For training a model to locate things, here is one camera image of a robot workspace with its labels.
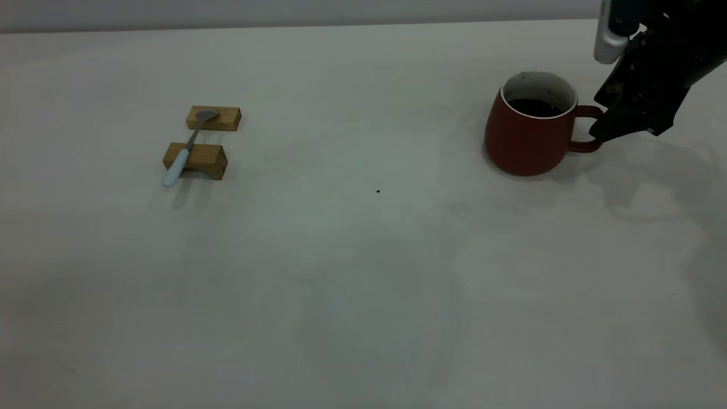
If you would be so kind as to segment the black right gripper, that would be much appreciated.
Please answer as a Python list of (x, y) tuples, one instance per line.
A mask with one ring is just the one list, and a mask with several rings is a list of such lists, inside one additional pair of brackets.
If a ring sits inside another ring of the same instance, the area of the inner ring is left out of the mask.
[(637, 132), (661, 135), (673, 124), (691, 86), (711, 71), (712, 23), (644, 23), (626, 54), (594, 96), (603, 114), (590, 127), (595, 140)]

